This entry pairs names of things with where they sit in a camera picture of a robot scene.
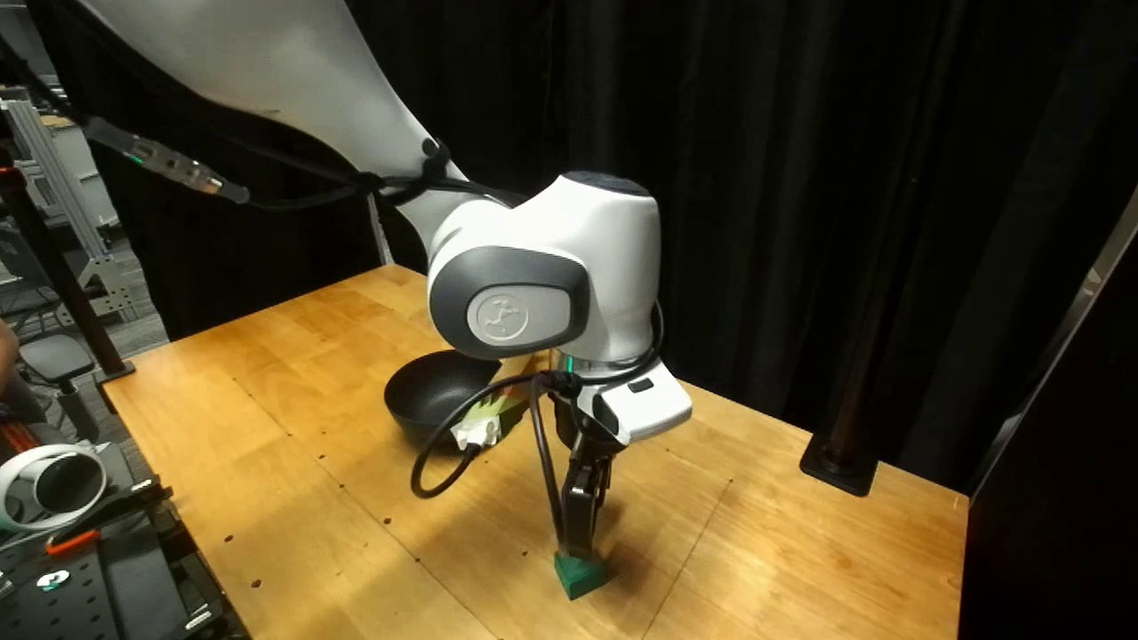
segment cable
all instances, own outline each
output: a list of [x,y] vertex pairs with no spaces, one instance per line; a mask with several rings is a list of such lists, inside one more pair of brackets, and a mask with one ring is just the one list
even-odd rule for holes
[[644,376],[658,360],[660,360],[660,348],[666,348],[666,309],[660,303],[650,309],[650,348],[632,360],[632,363],[619,363],[624,370],[619,372],[607,372],[607,376],[575,376],[575,385],[627,385],[632,376]]
[[41,85],[41,76],[28,67],[28,60],[4,36],[0,36],[0,63],[9,67],[9,74],[32,94],[47,98],[52,111],[59,111],[66,122],[75,122],[84,132],[88,143],[101,143],[101,146],[120,152],[124,161],[133,161],[135,165],[143,165],[149,174],[159,174],[159,176],[177,180],[177,183],[186,183],[192,190],[203,190],[203,196],[222,196],[229,202],[239,202],[239,206],[249,206],[249,210],[299,214],[299,210],[334,206],[334,202],[349,202],[349,197],[362,197],[362,196],[377,196],[388,206],[402,206],[402,202],[410,202],[410,197],[415,197],[415,196],[422,196],[431,188],[486,196],[485,183],[458,180],[458,176],[446,174],[450,157],[436,139],[422,139],[422,174],[415,174],[415,176],[381,176],[381,174],[366,174],[366,169],[334,176],[331,169],[324,169],[324,165],[315,165],[309,161],[299,161],[299,157],[267,150],[258,143],[244,143],[244,139],[217,132],[229,143],[239,143],[239,146],[244,146],[244,150],[251,150],[251,152],[258,152],[267,161],[289,163],[289,165],[315,174],[315,176],[343,180],[343,183],[334,183],[326,190],[296,196],[296,197],[251,196],[249,183],[225,176],[222,169],[206,165],[196,157],[186,157],[186,152],[177,152],[177,150],[172,150],[172,146],[162,146],[155,139],[124,132],[114,122],[81,114],[75,103],[66,103],[51,85]]
[[[229,133],[225,126],[217,126],[222,139],[229,139],[231,146],[241,146],[244,152],[251,157],[262,157],[262,161],[275,161],[275,163],[283,163],[283,165],[296,165],[296,169],[307,169],[307,174],[315,174],[315,176],[326,176],[326,180],[354,180],[358,174],[353,169],[334,169],[334,165],[324,165],[324,163],[313,163],[313,161],[301,161],[296,152],[282,152],[282,150],[269,150],[262,143],[251,143],[251,139],[239,139],[239,133]],[[486,183],[479,180],[458,180],[458,176],[436,176],[431,180],[431,188],[436,190],[468,190],[468,196],[490,196]]]
[[463,460],[435,487],[422,487],[422,470],[426,470],[426,457],[435,453],[436,442],[485,399],[506,389],[506,388],[517,388],[517,385],[538,385],[538,379],[555,379],[550,370],[538,370],[538,372],[519,372],[519,376],[506,376],[506,379],[493,379],[486,388],[479,388],[475,393],[463,399],[426,438],[426,443],[418,447],[415,453],[415,465],[414,465],[414,494],[415,498],[436,498],[446,494],[463,471],[467,465],[485,452],[485,447],[472,447],[468,453],[463,453]]

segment wooden tabletop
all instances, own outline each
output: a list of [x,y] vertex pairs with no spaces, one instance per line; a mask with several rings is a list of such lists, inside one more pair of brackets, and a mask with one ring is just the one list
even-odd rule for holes
[[381,393],[436,348],[422,282],[384,265],[107,385],[251,636],[958,636],[963,494],[881,465],[849,498],[795,470],[805,428],[702,388],[614,457],[614,579],[569,600],[531,428],[414,498]]

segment equipment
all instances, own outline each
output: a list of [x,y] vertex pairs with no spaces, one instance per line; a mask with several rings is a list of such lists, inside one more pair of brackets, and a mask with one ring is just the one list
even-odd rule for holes
[[52,532],[88,516],[107,491],[94,443],[39,443],[0,465],[0,528]]
[[[426,250],[435,328],[467,355],[506,360],[557,348],[555,370],[493,379],[458,400],[436,433],[479,411],[497,389],[528,389],[550,487],[538,399],[557,400],[574,447],[563,494],[550,487],[557,575],[569,596],[605,584],[594,521],[610,457],[691,417],[691,399],[658,360],[658,202],[610,174],[563,174],[506,206],[485,196],[404,111],[353,14],[337,0],[81,0],[149,63],[192,91],[299,126],[358,174],[334,196],[377,190]],[[162,143],[81,118],[94,143],[186,188],[262,206],[236,174]],[[485,452],[472,447],[446,487]]]

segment green object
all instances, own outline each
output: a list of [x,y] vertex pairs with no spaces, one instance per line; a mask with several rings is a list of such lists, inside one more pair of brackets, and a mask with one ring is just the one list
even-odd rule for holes
[[557,552],[555,570],[557,570],[557,579],[563,579],[563,591],[569,593],[569,600],[575,600],[610,579],[610,570],[597,555]]

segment black cable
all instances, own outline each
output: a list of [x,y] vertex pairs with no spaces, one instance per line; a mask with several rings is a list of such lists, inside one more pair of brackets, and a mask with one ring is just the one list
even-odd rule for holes
[[607,376],[578,376],[575,372],[575,385],[605,385],[605,388],[610,388],[610,385],[627,385],[632,376],[644,376],[660,360],[660,348],[666,348],[666,309],[654,306],[650,309],[650,348],[632,363],[619,363],[624,367],[619,372],[607,372]]
[[[59,114],[63,114],[66,122],[75,122],[77,126],[84,126],[84,125],[94,122],[94,118],[81,114],[75,103],[66,103],[66,98],[58,94],[51,85],[41,85],[41,76],[28,67],[28,60],[26,60],[4,36],[0,36],[0,60],[4,60],[4,67],[6,67],[32,94],[47,98],[52,111],[59,111]],[[88,132],[88,139],[101,143],[101,146],[110,146],[114,152],[120,152],[120,157],[127,157],[127,161],[135,161],[135,163],[138,163],[138,150],[143,150],[143,146],[162,150],[162,163],[155,163],[155,165],[152,165],[152,163],[138,163],[138,165],[145,165],[145,169],[152,169],[152,174],[159,174],[159,176],[167,176],[167,180],[177,180],[177,183],[186,183],[186,188],[192,188],[192,190],[203,190],[203,188],[190,183],[186,174],[177,174],[177,176],[172,174],[172,165],[203,165],[198,161],[192,161],[192,157],[186,157],[186,152],[177,152],[177,150],[167,150],[167,146],[159,146],[159,143],[149,143],[149,139],[143,139],[143,133],[135,133],[135,132],[120,132],[120,126],[110,125],[110,122],[102,122],[102,132],[110,132],[110,139],[107,139],[107,133],[94,133],[94,132]],[[299,157],[267,150],[267,146],[258,146],[258,143],[244,143],[244,139],[236,139],[236,133],[225,133],[225,139],[231,139],[231,143],[239,143],[239,146],[244,146],[244,150],[251,150],[251,152],[258,152],[258,157],[267,157],[267,161],[299,165],[299,169],[307,169],[307,174],[334,176],[331,169],[324,169],[324,165],[315,165],[315,163],[309,163],[309,161],[299,161]],[[299,196],[299,197],[262,197],[262,196],[249,196],[244,183],[229,180],[229,176],[217,174],[217,176],[229,180],[231,188],[225,188],[225,190],[206,190],[206,196],[241,190],[241,197],[231,197],[231,202],[249,206],[249,210],[267,210],[267,214],[299,214],[299,210],[334,206],[334,202],[349,202],[349,197],[362,197],[362,196],[377,196],[377,197],[384,197],[388,206],[402,206],[402,202],[410,202],[410,197],[415,197],[415,196],[422,196],[422,190],[431,190],[431,188],[486,196],[485,183],[475,183],[475,180],[458,180],[458,176],[448,176],[448,174],[446,174],[446,165],[448,165],[450,157],[448,157],[448,150],[446,150],[436,139],[422,139],[422,152],[426,152],[426,157],[422,157],[422,174],[415,174],[415,176],[337,174],[334,180],[343,180],[343,183],[334,183],[334,188],[326,188],[326,190],[313,190],[313,196]]]
[[506,376],[506,379],[493,379],[493,385],[479,388],[475,393],[463,399],[463,400],[431,428],[426,443],[418,447],[415,465],[414,465],[414,479],[410,479],[414,494],[415,494],[415,498],[436,498],[436,494],[446,494],[446,491],[467,471],[467,465],[485,452],[485,447],[472,447],[468,453],[463,453],[463,460],[458,460],[441,484],[422,487],[422,470],[426,470],[426,457],[435,453],[436,442],[441,442],[446,433],[450,433],[450,427],[455,427],[475,400],[485,400],[485,399],[490,399],[490,393],[497,393],[497,389],[506,389],[506,388],[538,385],[538,379],[555,379],[555,372],[550,372],[550,370],[538,370],[538,372]]
[[[213,132],[217,132],[222,139],[229,139],[231,146],[251,152],[251,157],[262,157],[262,161],[296,165],[296,169],[313,174],[313,176],[326,176],[326,180],[343,180],[343,183],[362,176],[362,174],[354,174],[354,169],[334,169],[334,165],[313,163],[313,161],[307,161],[307,157],[269,150],[269,146],[262,146],[262,143],[256,143],[256,139],[239,139],[239,133],[231,133],[231,132],[225,132],[225,126],[213,126]],[[381,180],[402,188],[402,183],[410,183],[414,176],[381,176]],[[431,188],[436,188],[436,190],[468,190],[468,196],[493,196],[493,190],[490,190],[486,183],[479,183],[479,180],[458,180],[458,176],[448,176],[448,174],[436,176],[436,180],[431,180]]]

